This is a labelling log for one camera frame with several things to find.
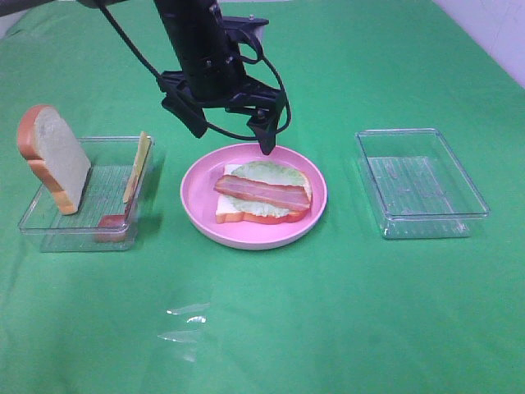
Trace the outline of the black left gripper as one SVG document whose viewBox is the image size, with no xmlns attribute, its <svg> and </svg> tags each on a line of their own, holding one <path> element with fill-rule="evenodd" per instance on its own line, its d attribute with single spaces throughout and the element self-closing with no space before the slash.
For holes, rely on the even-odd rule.
<svg viewBox="0 0 525 394">
<path fill-rule="evenodd" d="M 180 71 L 164 71 L 157 81 L 165 94 L 162 106 L 175 115 L 196 138 L 208 129 L 205 108 L 223 108 L 226 112 L 250 116 L 247 126 L 259 148 L 269 155 L 276 147 L 276 134 L 284 109 L 284 88 L 272 88 L 249 76 L 246 63 L 266 62 L 262 47 L 255 45 L 256 58 L 241 54 L 239 44 L 201 52 L 195 45 L 179 53 Z"/>
</svg>

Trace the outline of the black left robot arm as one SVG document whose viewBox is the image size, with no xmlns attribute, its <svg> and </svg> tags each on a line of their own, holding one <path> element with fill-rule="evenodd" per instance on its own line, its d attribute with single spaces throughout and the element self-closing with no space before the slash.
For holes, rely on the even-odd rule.
<svg viewBox="0 0 525 394">
<path fill-rule="evenodd" d="M 268 21 L 261 18 L 223 16 L 216 1 L 157 1 L 155 6 L 181 69 L 158 72 L 140 53 L 107 9 L 109 1 L 85 1 L 84 6 L 99 9 L 131 52 L 154 75 L 165 94 L 162 106 L 175 115 L 197 138 L 207 130 L 243 141 L 256 141 L 263 154 L 276 146 L 276 136 L 289 122 L 291 114 L 285 87 L 273 88 L 249 76 L 247 64 L 266 58 L 259 31 Z M 253 135 L 237 135 L 210 123 L 207 108 L 222 108 L 248 116 Z"/>
</svg>

